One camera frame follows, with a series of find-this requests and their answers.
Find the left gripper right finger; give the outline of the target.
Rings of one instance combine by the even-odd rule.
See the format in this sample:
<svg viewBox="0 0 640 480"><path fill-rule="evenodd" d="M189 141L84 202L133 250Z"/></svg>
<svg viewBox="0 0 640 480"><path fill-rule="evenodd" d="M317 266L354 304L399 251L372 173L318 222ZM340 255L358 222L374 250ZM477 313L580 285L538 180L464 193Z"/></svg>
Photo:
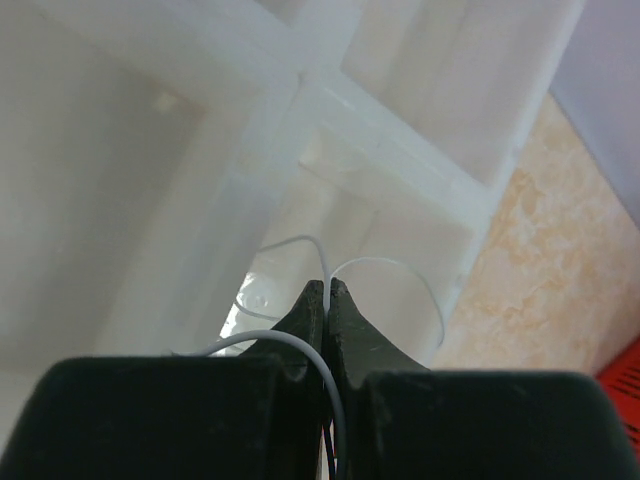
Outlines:
<svg viewBox="0 0 640 480"><path fill-rule="evenodd" d="M635 479L599 384L568 371L432 370L331 283L324 351L344 405L344 479Z"/></svg>

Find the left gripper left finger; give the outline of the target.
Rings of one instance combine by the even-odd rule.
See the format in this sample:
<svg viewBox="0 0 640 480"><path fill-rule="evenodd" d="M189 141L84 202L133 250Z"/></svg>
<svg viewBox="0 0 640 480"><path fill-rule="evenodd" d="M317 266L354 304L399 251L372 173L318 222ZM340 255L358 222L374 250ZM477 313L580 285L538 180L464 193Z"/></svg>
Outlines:
<svg viewBox="0 0 640 480"><path fill-rule="evenodd" d="M5 479L313 479L322 379L261 340L233 357L82 357L36 384Z"/></svg>

